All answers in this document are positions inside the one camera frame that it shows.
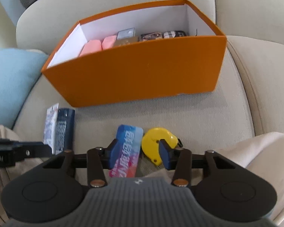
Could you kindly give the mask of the white hand cream tube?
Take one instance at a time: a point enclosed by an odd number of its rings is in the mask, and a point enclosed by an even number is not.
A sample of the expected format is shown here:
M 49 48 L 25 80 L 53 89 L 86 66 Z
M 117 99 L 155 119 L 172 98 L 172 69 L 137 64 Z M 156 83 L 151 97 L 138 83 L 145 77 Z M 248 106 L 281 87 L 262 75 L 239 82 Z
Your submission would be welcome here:
M 55 135 L 58 110 L 59 103 L 56 103 L 47 109 L 43 131 L 43 143 L 50 146 L 53 155 L 55 154 Z

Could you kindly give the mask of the light blue cushion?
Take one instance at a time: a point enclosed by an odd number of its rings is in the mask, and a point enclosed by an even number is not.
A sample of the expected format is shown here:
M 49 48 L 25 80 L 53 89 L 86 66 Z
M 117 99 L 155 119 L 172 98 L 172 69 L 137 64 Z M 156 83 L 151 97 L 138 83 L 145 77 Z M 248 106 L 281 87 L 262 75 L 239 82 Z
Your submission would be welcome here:
M 0 124 L 13 128 L 48 55 L 15 48 L 0 50 Z

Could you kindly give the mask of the pink cylinder cup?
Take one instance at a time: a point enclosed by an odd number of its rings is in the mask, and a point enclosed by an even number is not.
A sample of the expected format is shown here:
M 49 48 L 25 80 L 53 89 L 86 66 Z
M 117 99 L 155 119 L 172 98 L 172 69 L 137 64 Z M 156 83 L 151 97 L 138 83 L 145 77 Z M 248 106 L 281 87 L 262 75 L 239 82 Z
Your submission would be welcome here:
M 102 50 L 102 45 L 100 40 L 90 40 L 82 48 L 79 56 L 84 56 L 87 54 L 99 52 Z

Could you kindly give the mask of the blue pink card tin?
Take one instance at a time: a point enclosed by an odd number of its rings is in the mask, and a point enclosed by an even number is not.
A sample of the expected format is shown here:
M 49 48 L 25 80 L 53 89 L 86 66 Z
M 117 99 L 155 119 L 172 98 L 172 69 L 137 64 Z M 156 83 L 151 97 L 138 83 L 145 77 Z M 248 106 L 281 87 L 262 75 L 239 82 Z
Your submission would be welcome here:
M 109 171 L 113 177 L 135 177 L 144 131 L 140 127 L 122 124 L 118 127 L 116 139 L 119 154 L 114 167 Z

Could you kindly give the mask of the orange cardboard box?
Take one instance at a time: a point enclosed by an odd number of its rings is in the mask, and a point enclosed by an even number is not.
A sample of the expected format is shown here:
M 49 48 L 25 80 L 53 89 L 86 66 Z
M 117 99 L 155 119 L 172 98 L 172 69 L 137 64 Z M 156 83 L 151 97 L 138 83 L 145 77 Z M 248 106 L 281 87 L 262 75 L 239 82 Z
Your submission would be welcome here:
M 186 36 L 80 54 L 88 41 L 129 28 L 138 35 L 181 30 Z M 76 108 L 211 92 L 226 44 L 225 34 L 188 0 L 140 3 L 78 21 L 41 72 Z

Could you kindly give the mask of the dark blue tube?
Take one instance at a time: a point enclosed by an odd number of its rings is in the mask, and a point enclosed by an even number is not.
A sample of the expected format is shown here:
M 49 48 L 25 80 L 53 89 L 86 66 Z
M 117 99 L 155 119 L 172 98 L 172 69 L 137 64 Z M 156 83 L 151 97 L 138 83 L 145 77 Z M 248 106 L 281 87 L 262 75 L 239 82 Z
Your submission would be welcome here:
M 55 131 L 55 154 L 73 149 L 75 110 L 61 108 L 58 110 Z

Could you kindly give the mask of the yellow tape measure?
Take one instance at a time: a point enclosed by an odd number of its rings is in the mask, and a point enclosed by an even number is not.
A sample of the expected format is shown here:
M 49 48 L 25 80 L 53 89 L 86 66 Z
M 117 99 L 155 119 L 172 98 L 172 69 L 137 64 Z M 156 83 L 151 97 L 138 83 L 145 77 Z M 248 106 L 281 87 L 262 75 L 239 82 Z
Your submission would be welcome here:
M 172 149 L 183 146 L 182 142 L 169 130 L 162 127 L 149 129 L 142 138 L 141 148 L 145 156 L 156 166 L 162 164 L 159 155 L 159 141 L 161 139 L 164 139 Z

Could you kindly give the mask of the silver grey small box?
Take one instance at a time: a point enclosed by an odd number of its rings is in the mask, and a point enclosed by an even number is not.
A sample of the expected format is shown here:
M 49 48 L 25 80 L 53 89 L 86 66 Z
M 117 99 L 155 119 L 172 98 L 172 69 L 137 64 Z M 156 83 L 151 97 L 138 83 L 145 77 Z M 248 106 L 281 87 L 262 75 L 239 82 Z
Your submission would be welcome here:
M 135 36 L 135 28 L 129 28 L 117 33 L 117 40 L 123 40 L 126 38 L 131 38 Z

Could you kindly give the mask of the illustrated picture tin box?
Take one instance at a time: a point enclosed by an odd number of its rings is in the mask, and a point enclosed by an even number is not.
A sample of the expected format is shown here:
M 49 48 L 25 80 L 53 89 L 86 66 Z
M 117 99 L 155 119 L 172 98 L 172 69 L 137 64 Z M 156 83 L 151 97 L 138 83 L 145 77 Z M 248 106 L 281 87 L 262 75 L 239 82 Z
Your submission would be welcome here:
M 148 40 L 158 40 L 162 38 L 163 36 L 161 32 L 152 32 L 152 33 L 141 34 L 139 37 L 139 41 L 144 42 Z

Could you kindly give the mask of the pink pump bottle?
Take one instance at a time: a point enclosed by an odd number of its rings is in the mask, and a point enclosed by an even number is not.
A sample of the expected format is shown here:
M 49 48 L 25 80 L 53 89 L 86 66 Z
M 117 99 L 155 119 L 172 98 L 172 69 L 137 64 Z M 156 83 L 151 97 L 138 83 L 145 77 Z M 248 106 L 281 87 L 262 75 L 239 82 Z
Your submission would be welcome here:
M 111 36 L 105 37 L 101 44 L 102 49 L 106 50 L 106 49 L 112 48 L 116 42 L 116 38 L 117 38 L 117 35 L 111 35 Z

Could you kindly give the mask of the gold jewellery box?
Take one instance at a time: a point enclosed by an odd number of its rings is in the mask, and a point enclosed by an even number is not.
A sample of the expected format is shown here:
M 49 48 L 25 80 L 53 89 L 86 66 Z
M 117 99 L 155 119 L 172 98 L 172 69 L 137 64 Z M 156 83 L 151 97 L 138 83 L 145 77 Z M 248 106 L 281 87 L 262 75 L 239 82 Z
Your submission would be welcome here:
M 123 38 L 123 39 L 116 40 L 113 47 L 129 45 L 129 44 L 133 44 L 133 43 L 136 43 L 136 42 L 139 42 L 138 36 Z

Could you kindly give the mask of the black plaid glasses case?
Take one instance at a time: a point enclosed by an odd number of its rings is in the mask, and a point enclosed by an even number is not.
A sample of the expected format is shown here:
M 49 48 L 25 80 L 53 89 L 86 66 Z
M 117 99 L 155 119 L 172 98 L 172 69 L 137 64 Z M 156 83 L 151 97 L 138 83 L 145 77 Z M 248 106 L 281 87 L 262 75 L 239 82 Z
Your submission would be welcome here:
M 164 32 L 162 38 L 175 38 L 175 37 L 185 37 L 185 36 L 187 36 L 187 33 L 185 31 L 175 30 L 175 31 Z

